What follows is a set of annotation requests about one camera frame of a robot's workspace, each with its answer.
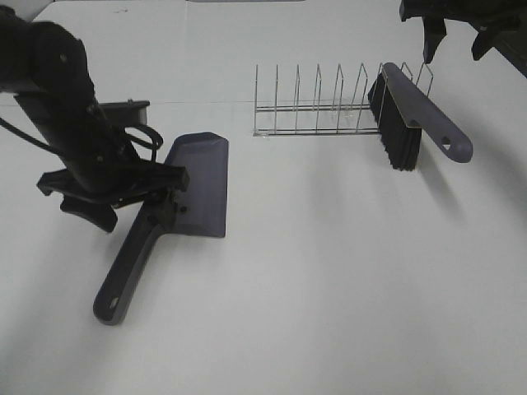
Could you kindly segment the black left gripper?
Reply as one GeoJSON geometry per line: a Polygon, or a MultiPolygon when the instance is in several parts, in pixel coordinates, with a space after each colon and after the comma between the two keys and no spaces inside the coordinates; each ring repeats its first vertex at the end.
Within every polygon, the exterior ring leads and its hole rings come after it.
{"type": "Polygon", "coordinates": [[[118,221],[113,208],[140,202],[153,192],[186,192],[190,177],[184,166],[151,160],[65,158],[64,168],[42,174],[37,188],[45,195],[63,197],[61,211],[78,216],[111,233],[118,221]]]}

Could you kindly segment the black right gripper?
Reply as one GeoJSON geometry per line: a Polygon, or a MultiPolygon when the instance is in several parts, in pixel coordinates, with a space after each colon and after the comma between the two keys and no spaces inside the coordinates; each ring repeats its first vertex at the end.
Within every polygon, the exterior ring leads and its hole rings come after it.
{"type": "Polygon", "coordinates": [[[477,30],[471,52],[474,61],[480,60],[502,33],[516,33],[520,19],[516,17],[526,9],[526,1],[402,1],[399,15],[402,21],[412,17],[423,18],[423,62],[430,64],[447,30],[443,19],[471,22],[477,30]]]}

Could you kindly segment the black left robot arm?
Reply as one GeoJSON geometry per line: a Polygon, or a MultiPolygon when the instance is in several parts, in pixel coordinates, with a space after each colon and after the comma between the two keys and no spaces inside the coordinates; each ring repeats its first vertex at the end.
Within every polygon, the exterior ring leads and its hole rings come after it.
{"type": "Polygon", "coordinates": [[[45,196],[62,195],[62,211],[111,232],[116,209],[187,190],[184,167],[156,160],[163,138],[147,125],[149,101],[99,103],[85,46],[61,25],[26,21],[1,7],[1,91],[42,138],[7,120],[2,127],[63,163],[37,183],[45,196]]]}

